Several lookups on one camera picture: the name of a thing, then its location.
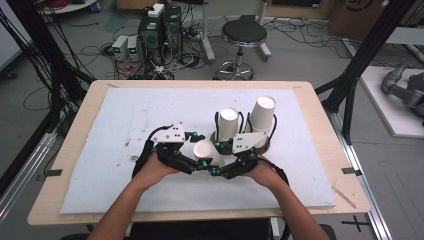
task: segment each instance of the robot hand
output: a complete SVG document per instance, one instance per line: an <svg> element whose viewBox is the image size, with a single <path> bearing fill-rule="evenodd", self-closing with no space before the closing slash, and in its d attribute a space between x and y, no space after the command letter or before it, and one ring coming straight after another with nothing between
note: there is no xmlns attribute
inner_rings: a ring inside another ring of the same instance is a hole
<svg viewBox="0 0 424 240"><path fill-rule="evenodd" d="M161 130L165 130L165 133L153 138L154 141L158 142L154 146L155 143L151 139L155 133ZM203 167L200 166L199 162L184 156L180 152L180 148L188 139L190 139L190 142L197 142L205 139L205 137L198 135L196 132L184 132L181 124L155 129L144 144L143 151L134 166L132 177L141 170L152 151L157 152L159 161L164 165L181 172L191 174L193 171L202 170Z"/></svg>

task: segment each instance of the white paper cup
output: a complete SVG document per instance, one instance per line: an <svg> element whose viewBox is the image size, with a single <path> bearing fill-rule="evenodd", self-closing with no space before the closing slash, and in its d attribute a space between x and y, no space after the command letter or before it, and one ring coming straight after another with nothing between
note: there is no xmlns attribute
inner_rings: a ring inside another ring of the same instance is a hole
<svg viewBox="0 0 424 240"><path fill-rule="evenodd" d="M275 100L270 96L259 97L250 114L252 127L256 129L270 129L275 111Z"/></svg>
<svg viewBox="0 0 424 240"><path fill-rule="evenodd" d="M221 110L218 118L219 142L226 142L238 133L238 116L238 111L234 108L227 107Z"/></svg>
<svg viewBox="0 0 424 240"><path fill-rule="evenodd" d="M213 143L207 139L198 141L193 148L196 160L201 158L212 158L211 166L224 166L224 159L216 150Z"/></svg>

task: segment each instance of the white robot part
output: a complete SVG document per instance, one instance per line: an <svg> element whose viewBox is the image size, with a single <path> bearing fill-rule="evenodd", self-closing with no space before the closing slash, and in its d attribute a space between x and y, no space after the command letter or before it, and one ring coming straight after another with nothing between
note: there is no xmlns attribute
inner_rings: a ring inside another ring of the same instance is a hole
<svg viewBox="0 0 424 240"><path fill-rule="evenodd" d="M154 137L153 141L161 143L185 142L184 127L182 124L173 125L169 129L163 131L158 137Z"/></svg>
<svg viewBox="0 0 424 240"><path fill-rule="evenodd" d="M246 151L261 141L266 140L268 134L266 132L240 133L234 135L233 153Z"/></svg>

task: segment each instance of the white paper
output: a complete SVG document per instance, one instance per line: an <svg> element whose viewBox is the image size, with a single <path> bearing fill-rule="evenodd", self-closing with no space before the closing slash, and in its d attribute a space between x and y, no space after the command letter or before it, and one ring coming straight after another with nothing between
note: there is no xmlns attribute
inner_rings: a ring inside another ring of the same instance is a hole
<svg viewBox="0 0 424 240"><path fill-rule="evenodd" d="M328 208L335 200L291 90L111 88L88 135L71 177L61 213L104 213L129 182L134 160L156 128L183 122L185 131L207 138L214 115L226 107L245 117L256 99L273 97L278 117L271 147L264 154L286 171L307 207ZM193 143L181 152L194 159ZM235 160L225 156L226 163ZM201 172L167 176L142 197L137 212L278 208L269 190L247 177L226 180Z"/></svg>

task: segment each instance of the wrist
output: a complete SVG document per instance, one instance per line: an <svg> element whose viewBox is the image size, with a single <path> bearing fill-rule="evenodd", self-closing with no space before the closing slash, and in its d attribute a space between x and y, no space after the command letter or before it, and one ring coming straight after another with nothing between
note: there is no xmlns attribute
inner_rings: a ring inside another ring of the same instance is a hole
<svg viewBox="0 0 424 240"><path fill-rule="evenodd" d="M140 184L137 181L131 180L128 185L127 185L127 189L131 192L134 193L140 193L143 194L145 191L149 190L150 187L148 186L144 186L142 184Z"/></svg>

